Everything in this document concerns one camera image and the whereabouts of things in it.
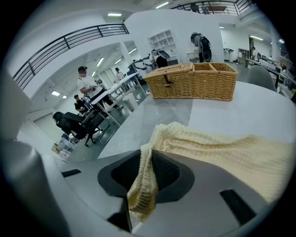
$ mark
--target railing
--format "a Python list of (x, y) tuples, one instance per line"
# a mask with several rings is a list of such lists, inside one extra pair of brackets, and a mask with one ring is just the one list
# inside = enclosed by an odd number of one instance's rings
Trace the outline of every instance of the railing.
[(30, 57), (13, 79), (24, 89), (32, 78), (62, 53), (85, 42), (112, 35), (129, 34), (124, 24), (95, 25), (59, 37)]
[(251, 0), (198, 1), (175, 6), (171, 9), (197, 12), (200, 14), (227, 14), (238, 16), (254, 3)]

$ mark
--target hat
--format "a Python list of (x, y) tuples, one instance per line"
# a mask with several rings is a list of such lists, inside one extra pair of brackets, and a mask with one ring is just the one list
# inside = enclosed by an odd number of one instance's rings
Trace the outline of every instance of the hat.
[(87, 67), (81, 66), (81, 67), (78, 68), (78, 72), (85, 71), (86, 69), (87, 69)]

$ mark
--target cream towel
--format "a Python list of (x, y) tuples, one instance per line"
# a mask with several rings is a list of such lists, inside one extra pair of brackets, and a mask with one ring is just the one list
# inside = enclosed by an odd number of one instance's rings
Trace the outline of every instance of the cream towel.
[(128, 192), (130, 213), (144, 221), (155, 208), (158, 192), (153, 150), (166, 151), (217, 165), (258, 192), (267, 202), (284, 190), (294, 166), (293, 145), (246, 135), (227, 137), (190, 129), (173, 122), (157, 125), (141, 147), (139, 173)]

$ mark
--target woven basket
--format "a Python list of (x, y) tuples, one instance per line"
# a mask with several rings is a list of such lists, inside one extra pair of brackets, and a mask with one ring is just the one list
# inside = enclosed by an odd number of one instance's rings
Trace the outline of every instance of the woven basket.
[(231, 101), (238, 72), (225, 63), (181, 63), (147, 74), (153, 98)]

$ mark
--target white bin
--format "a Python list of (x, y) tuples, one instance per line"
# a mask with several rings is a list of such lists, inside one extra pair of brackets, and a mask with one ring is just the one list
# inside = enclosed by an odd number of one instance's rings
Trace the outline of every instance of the white bin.
[(128, 95), (124, 96), (123, 101), (129, 108), (129, 110), (131, 110), (132, 112), (138, 107), (138, 103), (132, 93), (129, 93)]

